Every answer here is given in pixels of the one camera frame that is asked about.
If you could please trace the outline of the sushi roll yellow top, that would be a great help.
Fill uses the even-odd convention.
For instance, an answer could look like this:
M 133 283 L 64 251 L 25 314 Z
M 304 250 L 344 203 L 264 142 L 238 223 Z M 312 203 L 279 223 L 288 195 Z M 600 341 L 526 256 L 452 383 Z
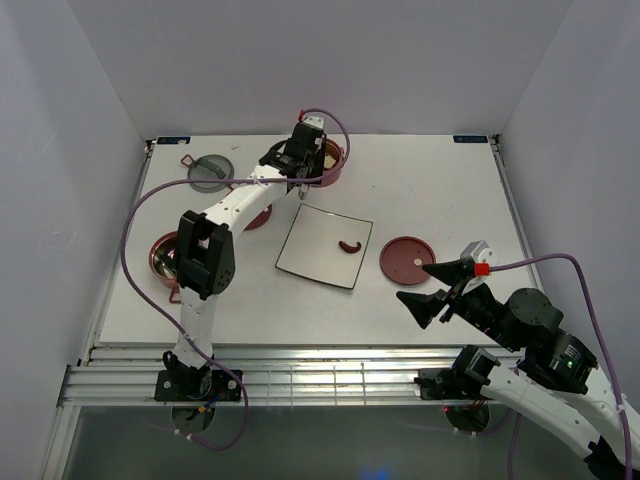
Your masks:
M 334 157 L 332 157 L 330 155 L 326 155 L 325 156 L 324 168 L 326 170 L 329 170 L 329 169 L 333 168 L 336 163 L 337 163 L 337 160 Z

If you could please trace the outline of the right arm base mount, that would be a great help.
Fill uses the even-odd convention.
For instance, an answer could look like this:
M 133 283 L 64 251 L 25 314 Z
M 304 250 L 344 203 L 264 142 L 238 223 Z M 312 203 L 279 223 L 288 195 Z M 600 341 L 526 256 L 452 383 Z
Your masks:
M 481 388 L 490 384 L 490 372 L 501 363 L 484 367 L 450 367 L 439 371 L 420 369 L 414 383 L 422 400 L 479 400 Z

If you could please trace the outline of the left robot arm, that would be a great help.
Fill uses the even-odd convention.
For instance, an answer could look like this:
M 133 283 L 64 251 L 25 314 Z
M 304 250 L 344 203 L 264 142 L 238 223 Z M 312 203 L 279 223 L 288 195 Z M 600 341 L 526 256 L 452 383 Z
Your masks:
M 235 275 L 237 237 L 273 202 L 306 180 L 322 176 L 325 150 L 324 120 L 305 115 L 288 139 L 258 161 L 245 183 L 205 211 L 182 215 L 174 263 L 183 332 L 174 349 L 163 355 L 163 363 L 188 398 L 201 399 L 212 387 L 208 360 L 214 315 L 219 295 Z

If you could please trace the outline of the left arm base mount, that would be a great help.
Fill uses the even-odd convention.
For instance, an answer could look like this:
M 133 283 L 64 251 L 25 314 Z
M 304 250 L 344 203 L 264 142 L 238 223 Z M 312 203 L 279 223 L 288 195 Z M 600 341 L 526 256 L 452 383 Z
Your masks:
M 197 374 L 191 381 L 162 370 L 157 376 L 153 399 L 157 402 L 237 402 L 243 396 L 239 383 L 243 372 L 233 370 L 233 374 L 236 379 L 224 371 L 212 370 Z

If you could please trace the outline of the white square plate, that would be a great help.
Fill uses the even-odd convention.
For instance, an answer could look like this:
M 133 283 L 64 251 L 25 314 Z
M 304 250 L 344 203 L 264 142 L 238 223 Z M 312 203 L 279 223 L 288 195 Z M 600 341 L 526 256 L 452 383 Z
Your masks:
M 286 273 L 321 284 L 352 290 L 355 288 L 373 230 L 369 220 L 299 206 L 275 262 Z M 362 243 L 356 254 L 342 251 L 339 241 Z

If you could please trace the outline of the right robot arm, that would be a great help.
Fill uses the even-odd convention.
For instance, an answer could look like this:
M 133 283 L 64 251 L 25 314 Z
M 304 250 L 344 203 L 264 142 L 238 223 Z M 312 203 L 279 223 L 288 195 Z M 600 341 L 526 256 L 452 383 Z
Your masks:
M 467 345 L 450 367 L 416 375 L 422 398 L 500 402 L 561 440 L 596 478 L 638 478 L 639 414 L 621 391 L 607 347 L 595 355 L 563 330 L 562 311 L 538 289 L 520 288 L 498 301 L 484 280 L 499 269 L 485 260 L 466 257 L 424 269 L 445 289 L 396 294 L 421 328 L 457 316 L 523 356 L 509 368 Z

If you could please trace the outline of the metal tongs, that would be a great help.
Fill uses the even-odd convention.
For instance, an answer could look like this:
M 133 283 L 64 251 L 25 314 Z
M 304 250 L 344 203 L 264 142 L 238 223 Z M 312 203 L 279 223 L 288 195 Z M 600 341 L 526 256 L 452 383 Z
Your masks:
M 302 201 L 306 199 L 310 191 L 310 187 L 308 185 L 301 185 L 298 188 L 298 198 Z

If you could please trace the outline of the dark red sausage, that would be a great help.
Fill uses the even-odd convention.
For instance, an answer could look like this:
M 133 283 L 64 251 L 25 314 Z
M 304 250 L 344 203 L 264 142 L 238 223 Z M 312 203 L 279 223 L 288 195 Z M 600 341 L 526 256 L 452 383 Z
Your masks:
M 356 242 L 355 244 L 349 244 L 346 241 L 338 242 L 339 248 L 347 254 L 356 254 L 362 249 L 362 243 Z

